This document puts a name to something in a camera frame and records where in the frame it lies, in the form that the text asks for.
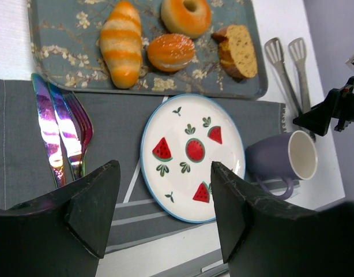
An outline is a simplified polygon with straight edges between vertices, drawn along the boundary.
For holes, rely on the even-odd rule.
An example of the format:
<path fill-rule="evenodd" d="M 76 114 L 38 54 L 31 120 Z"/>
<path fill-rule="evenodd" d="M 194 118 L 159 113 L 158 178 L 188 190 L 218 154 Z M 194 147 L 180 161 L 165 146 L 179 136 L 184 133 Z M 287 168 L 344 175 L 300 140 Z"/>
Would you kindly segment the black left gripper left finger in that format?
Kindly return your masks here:
<path fill-rule="evenodd" d="M 110 160 L 50 193 L 0 209 L 0 276 L 95 276 L 120 187 Z"/>

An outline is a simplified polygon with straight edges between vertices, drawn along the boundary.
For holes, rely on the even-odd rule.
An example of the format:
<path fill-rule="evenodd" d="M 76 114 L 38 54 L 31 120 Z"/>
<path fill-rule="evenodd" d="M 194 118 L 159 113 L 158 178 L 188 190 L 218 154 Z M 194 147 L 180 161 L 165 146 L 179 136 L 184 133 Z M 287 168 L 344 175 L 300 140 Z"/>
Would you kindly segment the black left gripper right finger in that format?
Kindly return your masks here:
<path fill-rule="evenodd" d="M 354 276 L 354 201 L 313 211 L 213 162 L 223 262 L 231 276 Z"/>

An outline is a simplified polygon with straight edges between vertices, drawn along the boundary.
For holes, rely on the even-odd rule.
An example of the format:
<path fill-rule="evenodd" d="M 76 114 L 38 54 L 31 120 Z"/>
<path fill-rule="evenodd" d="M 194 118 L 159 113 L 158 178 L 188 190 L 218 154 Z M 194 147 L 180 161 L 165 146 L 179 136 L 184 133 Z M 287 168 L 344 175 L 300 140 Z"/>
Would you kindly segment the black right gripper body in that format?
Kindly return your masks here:
<path fill-rule="evenodd" d="M 346 61 L 346 65 L 354 72 L 354 54 Z M 339 98 L 340 113 L 335 131 L 343 131 L 350 123 L 354 123 L 354 76 L 350 77 L 347 84 L 341 89 Z"/>

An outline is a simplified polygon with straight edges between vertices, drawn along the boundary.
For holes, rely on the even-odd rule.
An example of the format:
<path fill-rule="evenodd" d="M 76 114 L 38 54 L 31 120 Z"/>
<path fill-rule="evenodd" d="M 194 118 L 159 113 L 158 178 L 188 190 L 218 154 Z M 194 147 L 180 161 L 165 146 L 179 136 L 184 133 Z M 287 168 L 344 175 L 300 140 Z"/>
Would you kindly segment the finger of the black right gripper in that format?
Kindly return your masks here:
<path fill-rule="evenodd" d="M 292 123 L 319 136 L 325 136 L 331 119 L 335 118 L 338 119 L 338 123 L 334 130 L 341 132 L 349 125 L 346 109 L 348 96 L 348 88 L 332 89 L 324 101 L 313 106 L 310 111 L 294 118 Z"/>

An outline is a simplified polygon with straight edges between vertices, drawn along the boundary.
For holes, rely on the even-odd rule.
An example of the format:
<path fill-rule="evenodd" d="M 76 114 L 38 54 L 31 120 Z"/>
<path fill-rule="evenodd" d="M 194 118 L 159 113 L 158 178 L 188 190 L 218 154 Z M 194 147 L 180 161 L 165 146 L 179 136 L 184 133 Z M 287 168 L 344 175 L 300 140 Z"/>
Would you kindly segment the metal serving tongs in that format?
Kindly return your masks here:
<path fill-rule="evenodd" d="M 280 78 L 284 92 L 288 98 L 288 103 L 293 109 L 295 115 L 299 116 L 304 112 L 310 111 L 311 103 L 305 66 L 307 50 L 304 39 L 294 39 L 288 45 L 289 54 L 295 63 L 297 75 L 299 78 L 301 103 L 299 103 L 297 99 L 295 91 L 293 90 L 293 86 L 288 77 L 287 70 L 285 68 L 284 51 L 280 39 L 275 37 L 268 40 L 264 45 L 264 50 L 269 62 L 275 68 Z"/>

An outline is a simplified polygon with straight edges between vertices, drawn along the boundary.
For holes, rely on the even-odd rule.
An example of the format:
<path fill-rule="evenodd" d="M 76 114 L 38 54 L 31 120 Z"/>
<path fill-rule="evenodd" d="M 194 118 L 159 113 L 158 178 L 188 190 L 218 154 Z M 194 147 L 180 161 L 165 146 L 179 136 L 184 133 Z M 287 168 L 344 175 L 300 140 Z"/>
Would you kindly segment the brown bread slice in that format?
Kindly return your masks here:
<path fill-rule="evenodd" d="M 211 37 L 218 43 L 220 64 L 229 76 L 248 79 L 257 75 L 257 56 L 245 25 L 222 27 Z"/>

